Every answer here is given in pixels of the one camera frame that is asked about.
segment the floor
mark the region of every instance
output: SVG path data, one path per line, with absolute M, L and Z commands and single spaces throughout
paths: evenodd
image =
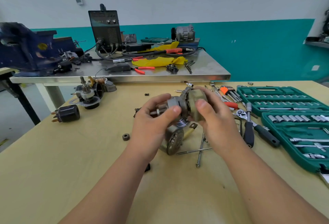
M 71 93 L 74 92 L 73 88 L 73 86 L 60 87 L 65 101 L 72 97 Z M 43 120 L 50 114 L 35 84 L 27 85 L 25 88 L 22 88 L 22 90 L 40 120 Z M 0 92 L 0 113 L 0 143 L 4 139 L 7 139 L 7 141 L 0 146 L 1 152 L 33 128 L 34 124 L 18 99 L 15 99 L 7 91 Z

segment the green tool case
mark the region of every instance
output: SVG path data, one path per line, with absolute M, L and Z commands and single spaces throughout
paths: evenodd
M 320 115 L 329 117 L 327 105 L 294 87 L 238 87 L 237 93 L 243 102 L 252 103 L 252 111 L 261 116 L 263 125 L 270 129 L 298 165 L 310 172 L 329 174 L 329 121 L 325 121 L 325 118 L 319 121 L 311 117 Z M 261 108 L 290 108 L 291 110 Z M 303 115 L 309 120 L 294 122 L 290 119 L 290 121 L 273 122 L 273 118 L 269 118 L 269 116 L 290 118 L 291 115 L 298 117 Z M 294 138 L 316 139 L 316 141 L 301 141 Z M 317 154 L 321 158 L 310 158 L 309 154 Z

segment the person's right hand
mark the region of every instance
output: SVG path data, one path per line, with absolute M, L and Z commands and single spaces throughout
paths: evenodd
M 244 144 L 237 125 L 234 121 L 230 109 L 215 93 L 203 88 L 202 90 L 208 99 L 207 103 L 203 99 L 196 101 L 195 106 L 205 121 L 200 121 L 203 131 L 211 147 L 218 155 L 223 155 L 233 148 L 236 144 Z

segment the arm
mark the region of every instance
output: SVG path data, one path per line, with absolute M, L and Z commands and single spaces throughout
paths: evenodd
M 329 223 L 298 195 L 243 141 L 229 108 L 218 96 L 203 90 L 209 103 L 197 101 L 205 118 L 200 122 L 214 151 L 227 164 L 255 224 Z
M 150 110 L 171 97 L 151 98 L 138 111 L 126 149 L 92 190 L 59 223 L 125 223 L 147 164 L 154 158 L 168 125 L 180 114 L 173 106 L 152 118 Z

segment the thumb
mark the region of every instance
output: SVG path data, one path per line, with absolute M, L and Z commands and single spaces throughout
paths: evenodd
M 195 106 L 206 121 L 211 121 L 212 118 L 216 117 L 216 112 L 214 111 L 212 106 L 203 99 L 199 99 L 198 101 L 196 101 Z
M 181 113 L 182 109 L 179 106 L 172 106 L 157 117 L 157 121 L 161 126 L 167 127 Z

